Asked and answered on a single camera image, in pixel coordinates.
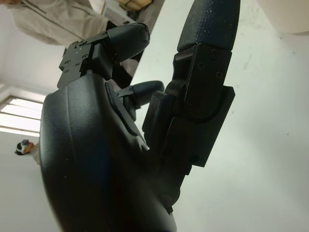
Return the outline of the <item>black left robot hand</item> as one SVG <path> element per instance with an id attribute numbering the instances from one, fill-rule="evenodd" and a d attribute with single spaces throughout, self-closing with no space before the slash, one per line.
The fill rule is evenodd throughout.
<path id="1" fill-rule="evenodd" d="M 204 167 L 235 96 L 224 85 L 240 1 L 196 0 L 172 81 L 131 85 L 120 64 L 149 44 L 127 24 L 72 43 L 41 117 L 41 173 L 65 232 L 174 232 L 173 205 Z"/>

